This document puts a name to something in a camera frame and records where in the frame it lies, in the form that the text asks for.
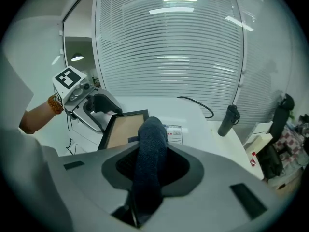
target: thermos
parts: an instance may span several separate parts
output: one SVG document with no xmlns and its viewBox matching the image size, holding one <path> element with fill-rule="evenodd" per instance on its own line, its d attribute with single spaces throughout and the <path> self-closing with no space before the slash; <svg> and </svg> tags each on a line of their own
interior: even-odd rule
<svg viewBox="0 0 309 232">
<path fill-rule="evenodd" d="M 238 123 L 240 114 L 235 105 L 229 105 L 226 110 L 225 117 L 218 129 L 218 134 L 222 137 L 227 135 L 231 128 Z"/>
</svg>

